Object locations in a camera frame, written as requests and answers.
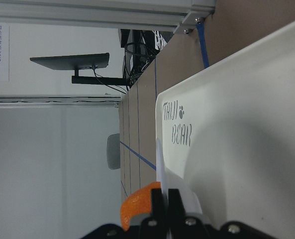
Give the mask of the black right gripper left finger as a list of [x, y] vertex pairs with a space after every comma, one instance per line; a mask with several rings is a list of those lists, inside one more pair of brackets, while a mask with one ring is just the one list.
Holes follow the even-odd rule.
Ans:
[[161, 189], [151, 190], [151, 229], [154, 239], [166, 238], [166, 223], [165, 223], [165, 204]]

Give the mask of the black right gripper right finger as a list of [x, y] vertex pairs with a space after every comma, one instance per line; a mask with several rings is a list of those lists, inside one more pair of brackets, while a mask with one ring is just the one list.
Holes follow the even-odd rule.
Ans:
[[182, 239], [185, 232], [186, 212], [178, 189], [168, 190], [168, 220], [173, 239]]

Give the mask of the black monitor on arm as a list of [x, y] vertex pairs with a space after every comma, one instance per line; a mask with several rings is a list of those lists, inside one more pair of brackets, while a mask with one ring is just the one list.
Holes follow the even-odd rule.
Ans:
[[106, 68], [109, 63], [109, 53], [31, 57], [30, 61], [52, 70], [73, 70], [74, 75], [71, 77], [73, 84], [129, 86], [129, 83], [124, 78], [98, 77], [97, 75], [88, 77], [79, 75], [80, 70], [94, 71], [96, 69]]

